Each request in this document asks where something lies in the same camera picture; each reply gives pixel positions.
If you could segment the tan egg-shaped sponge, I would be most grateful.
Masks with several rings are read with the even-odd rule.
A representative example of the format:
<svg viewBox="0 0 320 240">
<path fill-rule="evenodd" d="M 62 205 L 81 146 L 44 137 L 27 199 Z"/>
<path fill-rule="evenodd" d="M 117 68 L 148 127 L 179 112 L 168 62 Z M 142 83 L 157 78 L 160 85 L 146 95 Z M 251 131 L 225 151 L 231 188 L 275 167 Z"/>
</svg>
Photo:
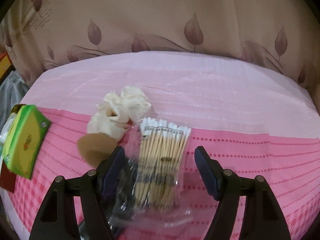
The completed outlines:
<svg viewBox="0 0 320 240">
<path fill-rule="evenodd" d="M 93 168 L 108 159 L 117 144 L 116 140 L 104 133 L 86 134 L 77 141 L 80 155 Z"/>
</svg>

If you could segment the cotton swab pack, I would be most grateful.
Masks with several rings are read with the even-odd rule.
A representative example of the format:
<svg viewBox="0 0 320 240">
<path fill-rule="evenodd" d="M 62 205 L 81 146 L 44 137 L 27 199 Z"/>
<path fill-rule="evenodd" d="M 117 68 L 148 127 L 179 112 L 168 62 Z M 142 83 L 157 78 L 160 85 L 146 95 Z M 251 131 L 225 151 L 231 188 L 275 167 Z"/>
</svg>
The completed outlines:
<svg viewBox="0 0 320 240">
<path fill-rule="evenodd" d="M 174 228 L 193 214 L 180 197 L 191 134 L 183 123 L 146 117 L 128 131 L 110 223 L 119 228 Z"/>
</svg>

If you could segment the cream cloth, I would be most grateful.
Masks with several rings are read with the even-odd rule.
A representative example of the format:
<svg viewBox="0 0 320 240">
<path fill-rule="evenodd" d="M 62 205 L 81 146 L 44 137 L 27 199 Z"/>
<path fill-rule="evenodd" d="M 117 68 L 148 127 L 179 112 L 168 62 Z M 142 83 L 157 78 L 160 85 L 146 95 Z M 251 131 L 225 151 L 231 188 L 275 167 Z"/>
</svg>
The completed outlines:
<svg viewBox="0 0 320 240">
<path fill-rule="evenodd" d="M 110 92 L 97 105 L 97 112 L 87 124 L 87 133 L 103 133 L 120 141 L 125 132 L 150 113 L 148 97 L 136 86 L 124 87 L 120 94 Z"/>
</svg>

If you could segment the green yellow storage box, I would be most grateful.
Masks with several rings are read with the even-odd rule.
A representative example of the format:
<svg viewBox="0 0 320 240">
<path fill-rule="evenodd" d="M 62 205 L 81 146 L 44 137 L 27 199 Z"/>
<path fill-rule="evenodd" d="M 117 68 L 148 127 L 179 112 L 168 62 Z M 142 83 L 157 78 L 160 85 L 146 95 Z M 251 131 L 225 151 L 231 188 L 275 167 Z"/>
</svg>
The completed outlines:
<svg viewBox="0 0 320 240">
<path fill-rule="evenodd" d="M 15 191 L 18 176 L 30 179 L 51 125 L 35 105 L 15 105 L 1 130 L 1 188 Z"/>
</svg>

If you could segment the pink checked tablecloth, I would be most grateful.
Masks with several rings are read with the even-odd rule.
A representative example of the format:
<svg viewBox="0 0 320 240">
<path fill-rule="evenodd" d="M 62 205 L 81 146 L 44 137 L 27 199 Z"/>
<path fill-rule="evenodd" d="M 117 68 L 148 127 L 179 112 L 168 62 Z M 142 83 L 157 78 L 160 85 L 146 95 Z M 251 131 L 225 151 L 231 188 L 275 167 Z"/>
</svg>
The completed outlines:
<svg viewBox="0 0 320 240">
<path fill-rule="evenodd" d="M 89 169 L 77 141 L 92 116 L 110 107 L 127 156 L 149 157 L 153 146 L 179 157 L 178 203 L 190 221 L 127 229 L 122 239 L 202 239 L 217 202 L 206 192 L 194 150 L 203 146 L 243 177 L 262 175 L 282 209 L 292 239 L 301 239 L 319 212 L 319 113 L 308 91 L 288 77 L 254 64 L 191 53 L 143 51 L 73 62 L 43 73 L 23 98 L 51 126 L 31 179 L 1 191 L 20 239 L 28 239 L 41 201 L 58 175 Z"/>
</svg>

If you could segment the grey plastic cover sheet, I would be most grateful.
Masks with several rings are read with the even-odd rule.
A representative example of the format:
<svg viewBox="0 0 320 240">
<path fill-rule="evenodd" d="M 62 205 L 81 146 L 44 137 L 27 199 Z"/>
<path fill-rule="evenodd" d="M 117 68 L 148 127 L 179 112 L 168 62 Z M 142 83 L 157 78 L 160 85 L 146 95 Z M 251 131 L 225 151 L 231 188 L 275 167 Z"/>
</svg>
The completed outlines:
<svg viewBox="0 0 320 240">
<path fill-rule="evenodd" d="M 1 84 L 0 90 L 0 127 L 3 128 L 12 108 L 21 102 L 29 86 L 18 71 L 11 72 Z"/>
</svg>

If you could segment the beige leaf-print curtain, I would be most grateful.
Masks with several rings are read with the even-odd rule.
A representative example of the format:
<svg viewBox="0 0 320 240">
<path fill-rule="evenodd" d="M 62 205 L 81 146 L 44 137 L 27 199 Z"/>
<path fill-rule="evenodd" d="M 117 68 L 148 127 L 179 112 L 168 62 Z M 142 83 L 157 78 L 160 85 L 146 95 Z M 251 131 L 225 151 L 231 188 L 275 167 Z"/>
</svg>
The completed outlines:
<svg viewBox="0 0 320 240">
<path fill-rule="evenodd" d="M 29 84 L 69 62 L 170 50 L 234 57 L 319 86 L 319 22 L 303 0 L 16 0 L 1 49 Z"/>
</svg>

